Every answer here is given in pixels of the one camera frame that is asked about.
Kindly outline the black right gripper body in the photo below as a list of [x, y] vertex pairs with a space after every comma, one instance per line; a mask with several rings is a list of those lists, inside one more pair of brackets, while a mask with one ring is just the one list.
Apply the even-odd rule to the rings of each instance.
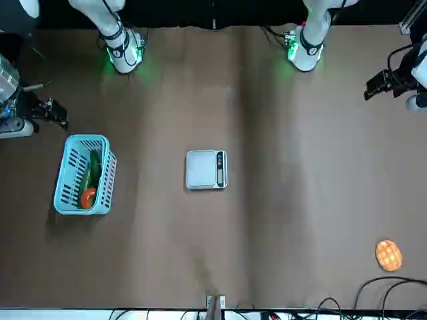
[[32, 91], [19, 91], [13, 96], [13, 117], [26, 120], [42, 120], [44, 111], [41, 109], [42, 101]]

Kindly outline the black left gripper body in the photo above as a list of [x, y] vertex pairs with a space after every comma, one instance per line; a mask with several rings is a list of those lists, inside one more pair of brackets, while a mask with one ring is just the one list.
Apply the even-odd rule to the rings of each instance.
[[414, 58], [406, 57], [397, 69], [391, 69], [393, 97], [399, 97], [403, 93], [416, 89], [416, 80], [411, 74], [414, 62]]

